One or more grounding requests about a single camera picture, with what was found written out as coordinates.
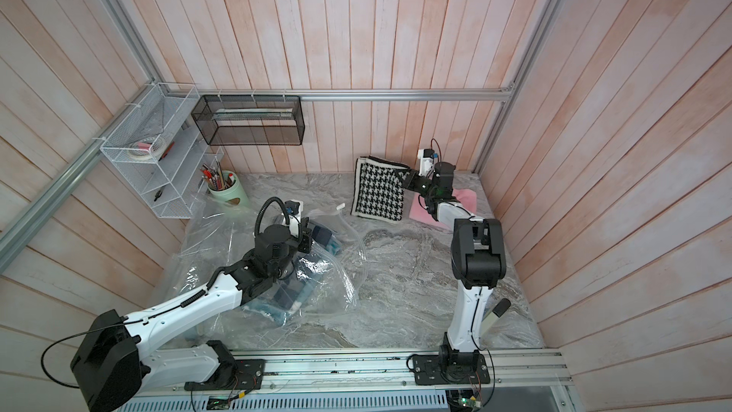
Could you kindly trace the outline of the teal blue folded cloth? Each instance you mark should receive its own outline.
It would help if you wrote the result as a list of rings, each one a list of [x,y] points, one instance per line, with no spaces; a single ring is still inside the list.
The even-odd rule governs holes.
[[[335,314],[350,305],[353,284],[330,248],[332,231],[317,224],[303,242],[309,251],[295,253],[273,288],[246,303],[246,311],[284,325],[297,315]]]

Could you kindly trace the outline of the clear plastic vacuum bag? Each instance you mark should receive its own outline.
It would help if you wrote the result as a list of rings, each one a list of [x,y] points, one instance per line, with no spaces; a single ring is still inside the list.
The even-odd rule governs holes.
[[[354,311],[367,278],[361,236],[338,211],[305,212],[299,200],[273,196],[259,210],[201,196],[181,250],[156,297],[162,301],[232,282],[236,305],[174,337],[167,347],[222,341],[264,348],[278,329],[325,325]]]

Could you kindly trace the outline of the green pen holder cup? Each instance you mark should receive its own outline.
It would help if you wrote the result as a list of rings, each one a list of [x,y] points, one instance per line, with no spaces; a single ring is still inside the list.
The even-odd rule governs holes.
[[[219,187],[209,188],[209,195],[216,201],[230,206],[245,207],[249,205],[249,198],[238,176],[228,170],[223,172],[223,183]]]

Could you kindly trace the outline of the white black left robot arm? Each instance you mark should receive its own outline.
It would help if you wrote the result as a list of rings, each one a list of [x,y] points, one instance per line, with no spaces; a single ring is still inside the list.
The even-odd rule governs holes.
[[[143,390],[178,383],[213,390],[244,383],[238,361],[221,341],[184,349],[165,345],[269,291],[312,244],[307,222],[296,235],[286,225],[270,225],[255,233],[254,248],[240,261],[215,269],[202,286],[126,316],[114,310],[98,316],[71,361],[89,410],[114,411]]]

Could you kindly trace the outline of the pink blanket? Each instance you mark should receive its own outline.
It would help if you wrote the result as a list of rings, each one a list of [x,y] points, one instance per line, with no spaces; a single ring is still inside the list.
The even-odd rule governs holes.
[[[415,195],[409,219],[423,224],[452,231],[456,219],[479,219],[476,214],[478,196],[470,189],[457,189],[453,191],[457,201],[442,202],[438,206],[435,219],[421,205],[422,197]]]

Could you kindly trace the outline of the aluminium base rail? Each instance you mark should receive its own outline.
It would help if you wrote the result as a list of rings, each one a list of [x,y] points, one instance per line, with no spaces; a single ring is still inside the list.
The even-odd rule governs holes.
[[[197,364],[189,367],[175,360],[177,355],[191,355],[200,359],[202,349],[163,349],[144,360],[150,366],[137,393],[126,395],[126,401],[135,397],[164,394],[226,393],[231,391],[185,391],[184,385],[203,383],[197,377]],[[407,359],[413,355],[436,355],[436,352],[396,349],[339,349],[339,350],[261,350],[234,351],[229,361],[263,359],[266,361],[260,393],[330,393],[339,391],[397,391],[398,389],[442,388],[475,389],[478,396],[488,398],[501,388],[564,387],[569,396],[577,395],[577,388],[562,354],[552,349],[499,349],[481,352],[491,368],[491,381],[483,385],[417,385],[407,368]]]

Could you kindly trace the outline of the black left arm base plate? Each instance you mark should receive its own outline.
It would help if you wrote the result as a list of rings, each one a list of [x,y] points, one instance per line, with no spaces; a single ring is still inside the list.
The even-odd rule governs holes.
[[[244,359],[224,362],[212,377],[203,383],[185,383],[185,391],[244,391],[261,389],[266,360]]]

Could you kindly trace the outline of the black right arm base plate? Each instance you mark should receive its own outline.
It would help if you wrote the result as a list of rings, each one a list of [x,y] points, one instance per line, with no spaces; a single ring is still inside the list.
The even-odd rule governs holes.
[[[411,355],[406,362],[417,385],[483,385],[491,381],[491,368],[482,353]]]

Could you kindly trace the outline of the black white houndstooth blanket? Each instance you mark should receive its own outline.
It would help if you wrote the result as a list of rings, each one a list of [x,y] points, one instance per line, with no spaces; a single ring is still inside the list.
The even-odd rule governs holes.
[[[403,181],[411,169],[375,156],[356,160],[351,215],[390,223],[402,221]]]

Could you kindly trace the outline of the white tape roll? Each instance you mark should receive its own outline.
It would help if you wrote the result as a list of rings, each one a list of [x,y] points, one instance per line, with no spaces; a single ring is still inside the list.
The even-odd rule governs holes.
[[[147,137],[135,141],[126,153],[135,161],[158,161],[168,148],[168,142],[163,137]]]

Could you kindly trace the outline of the black mesh wall basket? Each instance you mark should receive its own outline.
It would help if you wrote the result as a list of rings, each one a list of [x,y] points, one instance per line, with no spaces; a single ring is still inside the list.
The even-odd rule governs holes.
[[[204,95],[192,118],[213,146],[299,146],[306,130],[291,95]]]

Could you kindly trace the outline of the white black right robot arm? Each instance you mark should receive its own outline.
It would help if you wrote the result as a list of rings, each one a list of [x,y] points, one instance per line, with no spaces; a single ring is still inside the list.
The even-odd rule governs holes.
[[[413,354],[407,367],[417,385],[488,381],[480,353],[480,326],[488,299],[507,271],[501,223],[480,217],[453,195],[455,166],[428,156],[404,177],[403,188],[423,199],[426,212],[452,232],[451,263],[459,284],[451,324],[436,355]]]

